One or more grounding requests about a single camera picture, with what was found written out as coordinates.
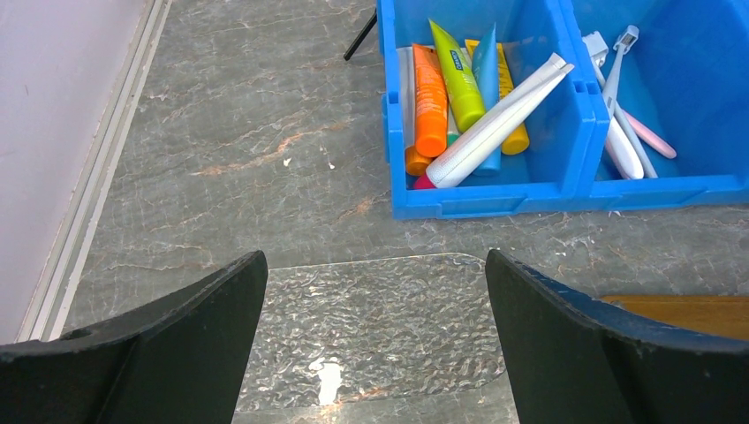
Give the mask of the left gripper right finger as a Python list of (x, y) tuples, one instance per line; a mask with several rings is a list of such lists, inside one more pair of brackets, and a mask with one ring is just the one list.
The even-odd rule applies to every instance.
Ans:
[(521, 422), (747, 422), (747, 342), (634, 314), (496, 249), (485, 273)]

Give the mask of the white toothpaste tube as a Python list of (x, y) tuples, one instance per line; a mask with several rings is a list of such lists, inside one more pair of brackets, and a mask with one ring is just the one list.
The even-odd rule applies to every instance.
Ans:
[(458, 186), (539, 107), (575, 68), (557, 53), (528, 76), (428, 165), (416, 190)]

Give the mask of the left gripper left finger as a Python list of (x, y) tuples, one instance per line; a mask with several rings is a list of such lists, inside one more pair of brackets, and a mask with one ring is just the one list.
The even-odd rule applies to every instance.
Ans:
[(58, 339), (3, 345), (2, 422), (231, 422), (268, 277), (251, 252)]

